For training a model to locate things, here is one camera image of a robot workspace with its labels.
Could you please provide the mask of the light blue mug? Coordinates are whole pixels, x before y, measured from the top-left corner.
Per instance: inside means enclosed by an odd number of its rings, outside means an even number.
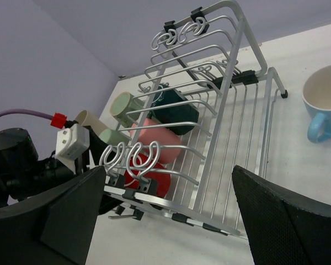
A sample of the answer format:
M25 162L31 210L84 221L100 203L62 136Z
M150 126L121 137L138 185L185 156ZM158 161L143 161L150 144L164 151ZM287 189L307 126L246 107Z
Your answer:
M312 143L331 139L331 65L314 72L302 90L302 99L311 117L307 138Z

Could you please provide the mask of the red mug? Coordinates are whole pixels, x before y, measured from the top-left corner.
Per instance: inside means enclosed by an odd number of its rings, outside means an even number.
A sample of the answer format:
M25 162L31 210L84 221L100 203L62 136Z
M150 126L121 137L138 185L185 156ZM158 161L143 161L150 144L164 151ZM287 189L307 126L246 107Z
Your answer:
M147 156L144 154L140 154L137 156L137 163L143 163L146 162L147 160ZM134 167L134 163L132 161L132 158L130 159L130 163L129 165L131 167ZM154 166L154 168L156 169L165 169L161 164L156 163L156 165ZM138 170L132 170L133 174L137 175L139 173ZM124 188L131 188L131 189L137 189L139 186L139 181L132 178L130 176L130 174L125 171L124 173L125 176L125 184L124 184ZM145 178L148 179L154 179L155 181L157 181L158 186L157 186L157 192L156 192L156 196L164 198L169 189L170 189L170 184L171 184L171 176L169 173L160 173L160 172L148 172L145 174Z

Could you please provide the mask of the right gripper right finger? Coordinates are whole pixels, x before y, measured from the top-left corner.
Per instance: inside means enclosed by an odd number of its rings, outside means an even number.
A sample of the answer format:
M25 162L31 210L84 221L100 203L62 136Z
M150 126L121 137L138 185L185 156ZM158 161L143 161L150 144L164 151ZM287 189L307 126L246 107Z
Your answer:
M331 264L331 205L239 165L232 183L255 264Z

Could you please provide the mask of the tall beige cup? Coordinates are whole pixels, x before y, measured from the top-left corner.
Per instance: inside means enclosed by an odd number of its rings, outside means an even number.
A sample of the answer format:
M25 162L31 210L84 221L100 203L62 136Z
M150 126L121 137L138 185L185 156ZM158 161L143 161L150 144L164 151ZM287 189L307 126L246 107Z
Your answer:
M81 111L75 117L75 121L81 126L90 126L98 136L108 128L98 117L88 110Z

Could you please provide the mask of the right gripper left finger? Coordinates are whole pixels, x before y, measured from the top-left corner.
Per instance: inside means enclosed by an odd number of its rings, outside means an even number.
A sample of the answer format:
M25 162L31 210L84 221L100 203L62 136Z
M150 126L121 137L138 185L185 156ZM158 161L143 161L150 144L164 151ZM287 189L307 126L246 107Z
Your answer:
M0 264L85 264L105 177L96 167L0 208Z

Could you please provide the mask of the light green cup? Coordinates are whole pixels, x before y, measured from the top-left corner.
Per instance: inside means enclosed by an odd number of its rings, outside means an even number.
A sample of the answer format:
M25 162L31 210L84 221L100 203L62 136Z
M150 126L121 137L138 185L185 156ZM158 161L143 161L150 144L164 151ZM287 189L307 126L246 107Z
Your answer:
M105 129L99 134L99 138L108 145L117 146L120 142L129 143L129 138L119 131Z

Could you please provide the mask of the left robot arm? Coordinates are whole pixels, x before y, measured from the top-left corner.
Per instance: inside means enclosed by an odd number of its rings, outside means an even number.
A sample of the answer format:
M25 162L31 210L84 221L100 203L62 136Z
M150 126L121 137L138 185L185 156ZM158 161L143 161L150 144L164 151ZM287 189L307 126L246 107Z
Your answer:
M39 159L37 150L27 130L10 128L0 131L0 208L8 205L8 198L18 201L45 192L87 171L89 153L98 162L107 147L90 126L90 145L78 157L71 171L53 155Z

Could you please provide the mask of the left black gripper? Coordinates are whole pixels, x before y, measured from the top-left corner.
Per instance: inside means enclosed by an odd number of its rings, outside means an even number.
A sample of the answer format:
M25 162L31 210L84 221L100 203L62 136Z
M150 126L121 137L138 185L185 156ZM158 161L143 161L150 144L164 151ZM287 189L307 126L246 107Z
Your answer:
M89 133L89 150L93 162L97 166L108 144L99 138L91 126L87 125L85 128ZM88 171L89 152L84 152L73 163L74 171L56 159L55 154L52 153L50 157L36 161L25 169L13 169L8 179L5 180L7 192L12 198L21 201L64 184Z

